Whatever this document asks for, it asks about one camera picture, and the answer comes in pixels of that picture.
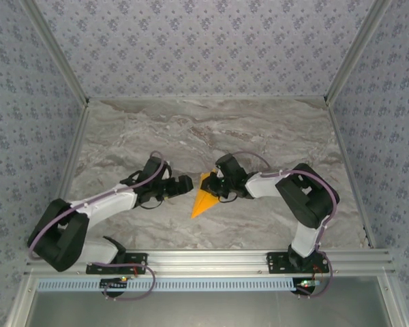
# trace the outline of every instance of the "black mounting bracket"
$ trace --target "black mounting bracket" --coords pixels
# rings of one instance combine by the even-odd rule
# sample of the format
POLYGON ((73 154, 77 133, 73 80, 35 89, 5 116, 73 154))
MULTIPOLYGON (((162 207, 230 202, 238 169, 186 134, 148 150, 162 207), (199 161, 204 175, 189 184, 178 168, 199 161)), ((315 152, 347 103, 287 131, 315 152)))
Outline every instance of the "black mounting bracket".
MULTIPOLYGON (((147 253, 125 253, 123 262, 124 264, 143 264, 147 265, 147 253)), ((95 264, 87 265, 87 275, 121 275, 121 276, 134 276, 145 274, 145 269, 141 267, 101 267, 95 264)))
POLYGON ((318 273, 317 268, 323 273, 329 272, 329 263, 318 252, 313 252, 302 266, 297 268, 289 259, 288 252, 268 252, 267 264, 270 274, 314 274, 318 273))

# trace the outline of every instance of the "aluminum frame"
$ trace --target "aluminum frame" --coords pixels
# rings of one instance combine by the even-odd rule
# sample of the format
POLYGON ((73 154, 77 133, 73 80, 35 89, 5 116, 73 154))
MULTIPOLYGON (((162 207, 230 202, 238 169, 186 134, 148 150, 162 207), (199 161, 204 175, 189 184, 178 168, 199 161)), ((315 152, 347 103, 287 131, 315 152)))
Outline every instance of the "aluminum frame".
MULTIPOLYGON (((156 277, 164 278, 274 278, 267 266, 267 253, 285 250, 137 250, 149 254, 148 265, 156 277)), ((397 274, 386 249, 325 250, 333 263, 335 278, 378 278, 382 296, 393 327, 409 327, 409 314, 397 284, 397 274)), ((24 278, 7 321, 7 327, 25 326, 29 318, 36 287, 40 279, 85 279, 86 264, 76 264, 65 272, 57 272, 45 262, 28 262, 24 278)), ((307 277, 309 274, 282 274, 279 277, 307 277)), ((118 275, 104 275, 104 278, 118 275)), ((151 275, 139 278, 150 279, 151 275)))

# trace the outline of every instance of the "marble floor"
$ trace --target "marble floor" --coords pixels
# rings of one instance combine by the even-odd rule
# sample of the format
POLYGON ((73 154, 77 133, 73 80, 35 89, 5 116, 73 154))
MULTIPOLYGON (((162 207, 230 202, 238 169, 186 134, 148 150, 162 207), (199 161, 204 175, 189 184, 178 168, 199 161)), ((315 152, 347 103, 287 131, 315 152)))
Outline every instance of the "marble floor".
MULTIPOLYGON (((174 176, 200 173, 228 152, 254 151, 276 170, 306 162, 339 193, 338 212, 323 247, 366 247, 365 233, 329 116, 322 102, 285 99, 92 101, 68 200, 115 186, 161 151, 174 176)), ((249 172, 263 169, 242 155, 249 172)), ((91 236, 111 236, 128 249, 283 249, 297 221, 281 198, 238 199, 190 219, 196 191, 155 210, 120 213, 99 223, 91 236)))

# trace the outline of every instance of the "floral wallpaper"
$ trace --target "floral wallpaper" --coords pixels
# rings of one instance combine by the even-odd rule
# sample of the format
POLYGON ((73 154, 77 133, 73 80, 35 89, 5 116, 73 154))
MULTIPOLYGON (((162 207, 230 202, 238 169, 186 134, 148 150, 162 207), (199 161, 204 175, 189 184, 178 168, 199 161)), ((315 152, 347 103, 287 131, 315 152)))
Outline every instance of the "floral wallpaper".
POLYGON ((333 108, 409 305, 409 0, 393 0, 333 108))
POLYGON ((55 196, 80 105, 18 0, 0 0, 0 326, 55 196))
POLYGON ((89 97, 324 95, 372 0, 36 0, 89 97))

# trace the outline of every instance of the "wire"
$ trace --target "wire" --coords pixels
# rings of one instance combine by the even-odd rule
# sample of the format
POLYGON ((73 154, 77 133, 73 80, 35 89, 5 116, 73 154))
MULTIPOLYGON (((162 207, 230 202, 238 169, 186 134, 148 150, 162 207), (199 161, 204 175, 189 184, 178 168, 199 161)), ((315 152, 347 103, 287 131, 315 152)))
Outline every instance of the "wire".
POLYGON ((140 204, 139 206, 145 210, 152 210, 152 209, 156 209, 157 207, 159 207, 162 204, 163 200, 160 201, 158 204, 156 204, 155 206, 143 206, 142 204, 140 204))
POLYGON ((131 189, 135 189, 137 187, 143 186, 145 184, 147 184, 148 182, 150 182, 151 180, 153 180, 161 171, 162 168, 164 167, 164 156, 159 152, 159 151, 152 151, 150 153, 150 157, 152 157, 154 154, 159 155, 160 159, 161 159, 161 164, 159 165, 159 167, 157 168, 157 170, 155 171, 155 173, 153 175, 151 175, 149 178, 143 180, 142 182, 139 182, 137 184, 134 184, 132 186, 129 187, 124 187, 123 189, 113 189, 111 191, 108 191, 106 193, 100 194, 99 196, 95 196, 94 198, 78 204, 76 206, 73 206, 72 208, 64 211, 63 213, 61 213, 59 216, 57 216, 56 218, 54 218, 50 223, 48 223, 47 225, 45 225, 45 227, 40 230, 40 232, 38 233, 38 235, 33 239, 33 242, 30 244, 29 247, 29 258, 31 258, 32 260, 41 260, 41 258, 37 258, 33 256, 33 250, 35 249, 35 246, 37 245, 37 243, 40 241, 41 237, 43 237, 43 235, 51 228, 53 227, 56 223, 58 223, 60 220, 62 220, 63 218, 67 217, 70 213, 73 213, 74 211, 84 207, 85 205, 90 205, 93 203, 96 203, 104 198, 107 198, 108 196, 111 196, 112 194, 116 194, 116 193, 121 193, 124 191, 129 191, 131 189))
POLYGON ((156 275, 155 272, 148 267, 145 264, 104 264, 102 262, 94 262, 92 263, 95 266, 100 266, 100 267, 111 267, 111 268, 119 268, 119 267, 133 267, 134 269, 136 267, 139 268, 143 268, 143 269, 147 269, 150 273, 151 273, 151 277, 152 277, 152 282, 150 285, 150 288, 142 295, 140 296, 135 296, 134 298, 112 298, 108 295, 108 288, 109 286, 111 286, 113 283, 108 283, 103 290, 103 295, 105 296, 106 300, 112 300, 112 301, 137 301, 137 300, 142 300, 143 298, 146 298, 148 295, 150 295, 150 293, 153 291, 153 288, 155 288, 156 285, 156 275))
POLYGON ((302 170, 287 170, 287 171, 283 171, 283 172, 277 172, 277 173, 274 173, 274 174, 265 174, 265 175, 262 175, 262 177, 264 177, 264 178, 265 177, 277 177, 277 176, 288 175, 288 174, 300 174, 300 175, 312 178, 314 181, 316 181, 317 183, 319 183, 321 186, 324 187, 324 189, 330 195, 330 199, 331 199, 332 205, 333 205, 331 214, 321 222, 320 232, 318 233, 318 236, 317 236, 317 238, 315 240, 315 251, 317 253, 319 253, 320 255, 322 255, 325 260, 327 260, 327 264, 328 264, 329 270, 330 270, 329 281, 326 284, 326 286, 317 294, 311 294, 308 291, 303 290, 301 287, 296 287, 298 290, 302 291, 303 293, 306 293, 309 297, 317 298, 317 297, 323 295, 325 292, 327 292, 327 290, 330 288, 330 285, 332 283, 332 278, 333 278, 332 263, 330 262, 330 259, 327 257, 327 254, 325 252, 323 252, 323 251, 320 251, 320 239, 322 238, 322 235, 324 234, 324 230, 326 229, 327 223, 330 222, 330 220, 332 220, 332 218, 335 216, 336 209, 337 209, 337 202, 336 202, 335 195, 333 194, 331 188, 327 185, 327 183, 324 182, 321 178, 315 176, 314 174, 311 174, 310 172, 305 172, 305 171, 302 171, 302 170))
POLYGON ((237 151, 237 152, 232 153, 232 155, 253 155, 253 156, 255 156, 256 158, 259 158, 265 165, 267 165, 267 170, 270 170, 270 169, 271 169, 271 165, 268 163, 268 161, 267 161, 264 157, 258 155, 258 154, 255 153, 255 152, 251 152, 251 151, 237 151))
POLYGON ((231 203, 231 202, 234 202, 238 198, 238 195, 235 195, 233 199, 227 200, 227 201, 221 201, 220 198, 221 196, 218 197, 219 203, 231 203))

